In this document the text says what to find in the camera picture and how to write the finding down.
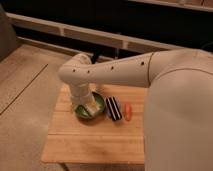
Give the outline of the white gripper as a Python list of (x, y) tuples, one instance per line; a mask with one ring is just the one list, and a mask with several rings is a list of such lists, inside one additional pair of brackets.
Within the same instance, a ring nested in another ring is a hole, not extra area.
[(70, 99), (74, 106), (95, 105), (95, 99), (88, 84), (70, 85)]

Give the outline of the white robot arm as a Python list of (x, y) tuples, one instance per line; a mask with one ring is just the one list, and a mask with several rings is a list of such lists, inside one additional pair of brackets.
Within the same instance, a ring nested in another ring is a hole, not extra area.
[(93, 64), (83, 54), (59, 69), (71, 100), (91, 100), (89, 85), (146, 87), (146, 171), (213, 171), (213, 54), (200, 49), (151, 52)]

